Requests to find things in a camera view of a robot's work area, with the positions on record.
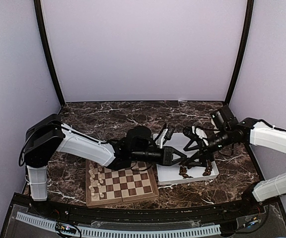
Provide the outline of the white plastic tray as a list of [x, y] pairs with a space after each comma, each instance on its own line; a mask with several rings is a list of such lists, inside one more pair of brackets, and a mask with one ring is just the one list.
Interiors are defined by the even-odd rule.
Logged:
[[[185, 152], [183, 148], [190, 141], [188, 137], [186, 137], [183, 133], [174, 133], [172, 135], [171, 140], [165, 143], [165, 146], [171, 146], [177, 149], [178, 151], [187, 155], [187, 157], [191, 157], [196, 153], [195, 151]], [[183, 178], [179, 175], [180, 166], [175, 164], [173, 166], [160, 166], [157, 165], [157, 176], [158, 176], [158, 185], [172, 185], [172, 184], [182, 184], [196, 181], [203, 181], [209, 179], [215, 179], [219, 175], [219, 171], [215, 162], [212, 162], [212, 171], [209, 176], [203, 176], [205, 172], [205, 167], [193, 167], [188, 169], [186, 174], [190, 176], [190, 178]]]

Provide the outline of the wooden chess board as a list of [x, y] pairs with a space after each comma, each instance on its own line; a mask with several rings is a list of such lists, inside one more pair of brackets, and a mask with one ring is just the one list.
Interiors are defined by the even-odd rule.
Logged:
[[118, 171], [104, 167], [105, 171], [105, 198], [92, 201], [87, 181], [89, 178], [88, 165], [86, 161], [85, 191], [86, 205], [88, 208], [105, 207], [110, 205], [123, 205], [132, 202], [142, 202], [159, 197], [157, 183], [153, 170], [144, 162], [133, 162], [126, 169]]

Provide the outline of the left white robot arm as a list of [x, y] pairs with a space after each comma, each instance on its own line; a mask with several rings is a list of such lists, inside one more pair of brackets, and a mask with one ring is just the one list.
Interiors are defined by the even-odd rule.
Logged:
[[43, 216], [54, 212], [48, 201], [47, 165], [55, 152], [88, 159], [112, 170], [129, 168], [132, 162], [173, 166], [187, 156], [171, 146], [158, 145], [146, 126], [135, 126], [121, 139], [102, 141], [87, 136], [51, 114], [26, 132], [18, 163], [26, 166], [34, 207]]

